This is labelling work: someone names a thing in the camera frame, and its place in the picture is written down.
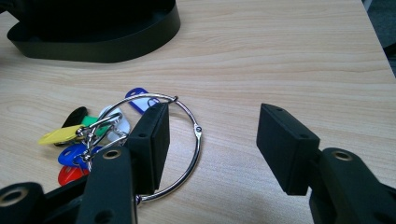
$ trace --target wood grain surface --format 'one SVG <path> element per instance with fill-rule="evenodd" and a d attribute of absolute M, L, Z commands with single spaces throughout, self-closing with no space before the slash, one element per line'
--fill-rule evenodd
<path fill-rule="evenodd" d="M 256 147 L 260 105 L 288 110 L 320 149 L 359 155 L 396 187 L 396 82 L 361 0 L 179 0 L 181 27 L 124 63 L 26 58 L 0 14 L 0 188 L 59 187 L 60 148 L 40 146 L 79 106 L 97 115 L 134 87 L 177 95 L 203 127 L 197 169 L 173 194 L 138 208 L 140 223 L 312 223 L 309 193 L 287 196 Z M 128 106 L 128 119 L 137 114 Z M 171 107 L 162 187 L 187 168 L 194 138 Z"/>

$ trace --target key ring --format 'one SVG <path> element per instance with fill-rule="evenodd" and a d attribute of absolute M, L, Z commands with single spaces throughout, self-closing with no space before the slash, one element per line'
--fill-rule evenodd
<path fill-rule="evenodd" d="M 192 171 L 194 170 L 197 162 L 198 162 L 198 158 L 201 152 L 201 144 L 202 144 L 202 127 L 197 123 L 194 115 L 190 112 L 190 110 L 183 105 L 179 100 L 178 97 L 172 97 L 172 96 L 168 96 L 168 95 L 164 95 L 164 94 L 159 94 L 159 93 L 142 93 L 142 94 L 138 94 L 138 95 L 133 95 L 130 97 L 127 97 L 119 102 L 117 102 L 116 104 L 114 104 L 113 106 L 111 106 L 108 110 L 106 110 L 100 117 L 98 120 L 101 120 L 103 118 L 105 118 L 111 111 L 113 111 L 114 109 L 120 107 L 121 105 L 139 99 L 139 98 L 147 98 L 147 97 L 151 97 L 151 98 L 156 98 L 156 99 L 163 99 L 168 101 L 168 104 L 176 104 L 178 105 L 181 109 L 183 109 L 186 114 L 189 116 L 192 125 L 193 125 L 193 131 L 194 131 L 194 135 L 195 135 L 195 150 L 194 150 L 194 155 L 192 156 L 191 162 L 189 167 L 187 168 L 187 170 L 183 173 L 183 175 L 172 185 L 170 185 L 169 187 L 167 187 L 166 189 L 162 189 L 154 194 L 151 195 L 146 195 L 146 196 L 141 196 L 141 195 L 136 195 L 136 203 L 140 204 L 140 203 L 146 203 L 146 202 L 150 202 L 153 200 L 157 200 L 160 199 L 168 194 L 170 194 L 171 192 L 173 192 L 174 190 L 176 190 L 178 187 L 180 187 L 191 175 Z M 88 135 L 93 135 L 96 131 L 98 127 L 95 126 L 92 129 L 90 129 L 90 132 L 88 133 Z M 91 158 L 91 149 L 95 147 L 92 145 L 91 142 L 87 142 L 87 150 L 88 150 L 88 155 L 89 158 Z M 87 161 L 87 165 L 89 170 L 91 170 L 92 167 L 92 161 L 88 160 Z"/>

